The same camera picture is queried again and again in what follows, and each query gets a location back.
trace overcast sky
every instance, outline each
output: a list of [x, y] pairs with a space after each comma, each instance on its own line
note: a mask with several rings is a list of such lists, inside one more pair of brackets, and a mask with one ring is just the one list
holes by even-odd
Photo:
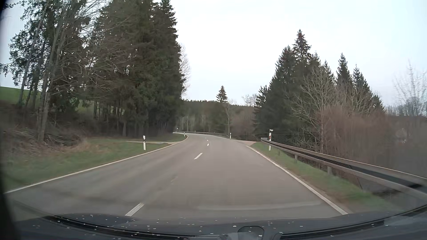
[[[186, 98], [214, 100], [221, 85], [229, 98], [257, 93], [271, 80], [282, 49], [301, 29], [311, 52], [335, 71], [342, 53], [350, 70], [360, 68], [371, 88], [396, 102], [393, 79], [410, 61], [427, 69], [427, 1], [172, 0], [178, 42], [191, 65]], [[23, 9], [8, 10], [0, 26], [0, 61], [9, 62], [8, 43], [23, 27]], [[12, 78], [0, 77], [13, 87]]]

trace car hood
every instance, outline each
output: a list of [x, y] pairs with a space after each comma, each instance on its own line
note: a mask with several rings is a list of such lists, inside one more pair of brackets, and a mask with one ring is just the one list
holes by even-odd
[[[64, 214], [52, 215], [17, 222], [23, 239], [153, 239], [188, 240], [219, 238], [222, 240], [279, 240], [305, 239], [308, 237], [330, 236], [358, 230], [369, 230], [392, 225], [392, 222], [406, 220], [409, 216], [394, 213], [369, 212], [347, 214], [332, 218], [274, 219], [251, 221], [236, 217], [232, 222], [218, 223], [218, 220], [196, 221], [187, 218], [175, 220], [147, 221], [111, 214]], [[417, 222], [426, 225], [426, 218]]]

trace guardrail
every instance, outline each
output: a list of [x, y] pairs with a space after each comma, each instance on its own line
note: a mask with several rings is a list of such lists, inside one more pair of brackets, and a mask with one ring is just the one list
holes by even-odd
[[366, 164], [358, 161], [338, 158], [335, 156], [322, 154], [282, 143], [269, 141], [267, 138], [261, 138], [261, 141], [280, 149], [288, 154], [306, 158], [328, 167], [328, 174], [332, 174], [331, 169], [338, 169], [345, 173], [352, 174], [382, 186], [389, 187], [399, 192], [407, 193], [419, 199], [427, 200], [427, 179], [401, 171]]
[[180, 133], [197, 133], [197, 134], [208, 134], [208, 135], [218, 135], [218, 136], [221, 136], [221, 137], [225, 137], [225, 138], [228, 138], [228, 136], [226, 135], [226, 134], [224, 134], [224, 133], [218, 133], [218, 132], [196, 132], [196, 131], [193, 131], [193, 132], [186, 132], [186, 131], [175, 131], [175, 132], [180, 132]]

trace sign post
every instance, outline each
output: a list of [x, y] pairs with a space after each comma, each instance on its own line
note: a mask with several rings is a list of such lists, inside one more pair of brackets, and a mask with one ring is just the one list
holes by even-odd
[[271, 141], [271, 132], [273, 131], [273, 129], [270, 129], [270, 131], [268, 132], [268, 141]]

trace curved road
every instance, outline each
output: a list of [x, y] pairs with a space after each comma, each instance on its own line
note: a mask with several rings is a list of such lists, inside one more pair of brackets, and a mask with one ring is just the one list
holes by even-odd
[[[197, 134], [156, 152], [7, 196], [48, 214], [127, 214], [154, 221], [340, 215], [243, 143]], [[13, 201], [11, 206], [16, 220], [31, 217]]]

